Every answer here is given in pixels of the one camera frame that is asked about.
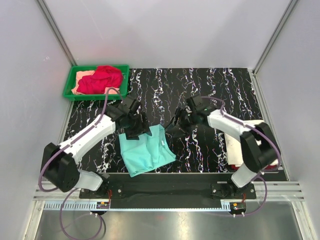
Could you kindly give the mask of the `teal t-shirt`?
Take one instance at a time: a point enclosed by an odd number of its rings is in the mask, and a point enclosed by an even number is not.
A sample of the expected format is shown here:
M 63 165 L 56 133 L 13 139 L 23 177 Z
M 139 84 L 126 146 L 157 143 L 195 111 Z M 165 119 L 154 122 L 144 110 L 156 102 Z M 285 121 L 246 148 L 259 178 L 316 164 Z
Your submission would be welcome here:
M 150 128 L 151 135 L 140 135 L 137 140 L 128 140 L 120 134 L 120 154 L 130 177 L 153 171 L 176 160 L 176 155 L 170 150 L 165 129 L 162 125 Z

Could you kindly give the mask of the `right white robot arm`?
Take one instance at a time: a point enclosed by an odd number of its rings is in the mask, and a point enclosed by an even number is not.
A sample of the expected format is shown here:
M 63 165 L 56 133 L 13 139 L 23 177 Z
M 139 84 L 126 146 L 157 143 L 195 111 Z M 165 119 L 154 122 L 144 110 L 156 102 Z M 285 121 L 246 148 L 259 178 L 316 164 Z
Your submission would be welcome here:
M 250 125 L 216 108 L 191 110 L 178 107 L 165 129 L 173 131 L 174 138 L 182 138 L 191 134 L 196 125 L 217 129 L 240 143 L 243 163 L 220 189 L 212 191 L 215 197 L 241 198 L 249 184 L 260 177 L 267 166 L 280 159 L 279 147 L 266 123 Z

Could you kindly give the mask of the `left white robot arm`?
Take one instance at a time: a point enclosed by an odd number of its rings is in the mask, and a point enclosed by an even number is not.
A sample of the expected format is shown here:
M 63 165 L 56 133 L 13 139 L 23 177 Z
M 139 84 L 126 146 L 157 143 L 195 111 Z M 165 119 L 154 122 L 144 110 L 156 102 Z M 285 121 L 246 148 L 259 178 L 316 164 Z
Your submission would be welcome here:
M 127 140 L 138 140 L 142 134 L 151 134 L 145 112 L 135 114 L 99 114 L 88 126 L 58 145 L 49 143 L 43 151 L 38 187 L 49 193 L 63 193 L 73 189 L 90 191 L 103 198 L 108 193 L 109 178 L 101 173 L 78 168 L 85 154 L 105 137 L 118 129 L 125 130 Z

